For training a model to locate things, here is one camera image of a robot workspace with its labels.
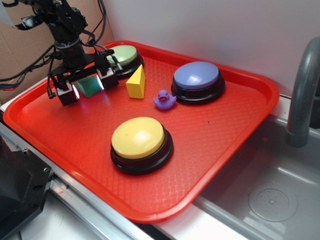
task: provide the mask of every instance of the black button base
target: black button base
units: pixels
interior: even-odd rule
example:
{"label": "black button base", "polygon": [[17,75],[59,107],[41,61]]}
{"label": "black button base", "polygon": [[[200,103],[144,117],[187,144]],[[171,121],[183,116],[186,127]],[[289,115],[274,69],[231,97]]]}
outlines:
{"label": "black button base", "polygon": [[185,89],[177,85],[173,78],[171,91],[176,96],[176,100],[180,103],[198,105],[207,104],[219,98],[225,89],[225,79],[219,72],[218,80],[206,88],[201,89]]}
{"label": "black button base", "polygon": [[139,54],[138,50],[136,51],[136,57],[129,63],[121,65],[123,68],[122,71],[116,71],[115,75],[119,80],[126,79],[132,76],[134,72],[140,67],[140,65],[144,64],[143,57]]}
{"label": "black button base", "polygon": [[121,172],[130,175],[149,174],[161,168],[170,159],[174,150],[174,143],[170,133],[164,127],[163,131],[164,140],[162,145],[153,154],[143,158],[127,159],[121,157],[111,145],[111,159],[115,166]]}

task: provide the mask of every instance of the white wall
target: white wall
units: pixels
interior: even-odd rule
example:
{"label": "white wall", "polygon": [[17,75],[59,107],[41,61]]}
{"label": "white wall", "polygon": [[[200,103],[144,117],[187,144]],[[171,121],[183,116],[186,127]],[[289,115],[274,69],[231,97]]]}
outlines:
{"label": "white wall", "polygon": [[320,0],[104,0],[115,40],[267,76],[291,95]]}

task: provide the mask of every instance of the sink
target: sink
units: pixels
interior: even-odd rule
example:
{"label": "sink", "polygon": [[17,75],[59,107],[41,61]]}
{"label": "sink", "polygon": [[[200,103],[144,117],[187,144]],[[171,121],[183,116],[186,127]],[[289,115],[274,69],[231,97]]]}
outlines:
{"label": "sink", "polygon": [[194,204],[248,239],[319,239],[320,133],[294,148],[286,125],[269,115]]}

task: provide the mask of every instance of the purple button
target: purple button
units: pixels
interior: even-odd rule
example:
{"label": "purple button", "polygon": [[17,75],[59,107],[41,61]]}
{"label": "purple button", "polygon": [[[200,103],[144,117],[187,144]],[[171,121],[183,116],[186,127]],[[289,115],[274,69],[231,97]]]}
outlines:
{"label": "purple button", "polygon": [[175,83],[183,89],[199,90],[214,84],[219,78],[216,65],[195,61],[179,67],[174,73]]}

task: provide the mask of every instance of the purple rubber duck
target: purple rubber duck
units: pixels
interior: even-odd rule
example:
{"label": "purple rubber duck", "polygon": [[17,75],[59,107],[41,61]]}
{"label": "purple rubber duck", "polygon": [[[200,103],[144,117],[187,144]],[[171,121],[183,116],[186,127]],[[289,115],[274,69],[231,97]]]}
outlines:
{"label": "purple rubber duck", "polygon": [[177,101],[176,96],[172,96],[167,90],[160,90],[158,98],[154,98],[154,104],[161,110],[168,110],[175,105]]}

